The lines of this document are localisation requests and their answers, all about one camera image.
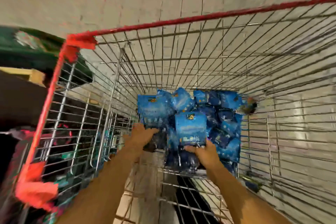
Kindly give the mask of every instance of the left arm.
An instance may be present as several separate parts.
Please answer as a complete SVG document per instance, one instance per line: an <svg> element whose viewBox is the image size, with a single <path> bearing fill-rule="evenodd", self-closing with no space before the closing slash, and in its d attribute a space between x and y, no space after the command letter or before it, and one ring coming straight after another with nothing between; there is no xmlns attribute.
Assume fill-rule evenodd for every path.
<svg viewBox="0 0 336 224"><path fill-rule="evenodd" d="M142 124L136 124L131 136L124 136L125 146L104 164L99 176L79 192L57 224L111 224L133 163L142 154L143 146L157 132L156 128L145 130Z"/></svg>

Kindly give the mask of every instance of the forearm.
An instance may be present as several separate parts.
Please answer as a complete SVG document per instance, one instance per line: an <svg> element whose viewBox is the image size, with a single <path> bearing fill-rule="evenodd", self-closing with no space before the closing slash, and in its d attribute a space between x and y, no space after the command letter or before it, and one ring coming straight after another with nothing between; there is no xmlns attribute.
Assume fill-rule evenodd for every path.
<svg viewBox="0 0 336 224"><path fill-rule="evenodd" d="M290 224L283 215L249 192L223 165L210 171L211 175L235 224Z"/></svg>
<svg viewBox="0 0 336 224"><path fill-rule="evenodd" d="M79 192L57 224L112 223L138 151L132 146L125 146L106 162L99 176Z"/></svg>

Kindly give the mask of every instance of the metal grid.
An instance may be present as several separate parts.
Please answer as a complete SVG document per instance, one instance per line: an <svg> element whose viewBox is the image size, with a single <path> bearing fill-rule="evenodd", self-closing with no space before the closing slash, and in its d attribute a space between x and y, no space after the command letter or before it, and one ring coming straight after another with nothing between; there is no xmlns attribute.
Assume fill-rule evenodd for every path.
<svg viewBox="0 0 336 224"><path fill-rule="evenodd" d="M66 204L122 145L121 135L137 120L137 94L180 86L237 90L259 100L257 112L244 118L239 175L260 180L260 196L293 222L335 221L335 2L298 1L70 35L54 72L59 87L51 84L28 163L47 161L45 181L57 173L70 177L59 194ZM63 64L73 46L82 48L93 72L82 85L73 82L80 62ZM61 67L68 77L59 76ZM232 223L209 180L190 180L211 206L200 211L198 201L174 198L177 189L193 191L176 183L177 175L189 177L164 169L160 153L149 154L130 175L120 222L165 223L169 213L187 208L196 223L199 213ZM62 159L53 162L57 156ZM136 189L143 181L146 193ZM136 217L134 202L144 212Z"/></svg>

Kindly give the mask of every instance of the person's left hand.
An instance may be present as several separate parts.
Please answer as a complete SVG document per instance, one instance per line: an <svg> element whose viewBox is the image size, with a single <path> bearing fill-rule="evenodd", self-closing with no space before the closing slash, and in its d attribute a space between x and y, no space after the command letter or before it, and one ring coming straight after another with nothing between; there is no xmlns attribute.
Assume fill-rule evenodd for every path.
<svg viewBox="0 0 336 224"><path fill-rule="evenodd" d="M136 123L132 127L131 135L123 135L125 140L125 147L132 147L140 151L141 154L142 148L152 139L153 135L157 132L159 132L157 128L145 129L143 124Z"/></svg>

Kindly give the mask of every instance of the shopping cart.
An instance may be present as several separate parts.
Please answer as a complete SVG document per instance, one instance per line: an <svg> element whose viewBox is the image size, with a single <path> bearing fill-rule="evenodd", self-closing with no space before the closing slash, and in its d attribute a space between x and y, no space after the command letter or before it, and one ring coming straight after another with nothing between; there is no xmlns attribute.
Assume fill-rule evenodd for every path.
<svg viewBox="0 0 336 224"><path fill-rule="evenodd" d="M52 223L122 146L138 120L138 94L181 86L258 99L243 121L238 179L262 184L258 195L295 223L334 223L335 4L296 1L69 35L20 175L42 162L42 180L58 183L58 210L43 221ZM76 61L78 51L94 73L81 86L74 83L77 66L85 65ZM70 71L68 79L62 70ZM198 192L210 210L185 191ZM144 152L116 222L178 223L185 209L195 223L199 215L232 223L206 176L166 169L162 153ZM192 221L180 216L181 223Z"/></svg>

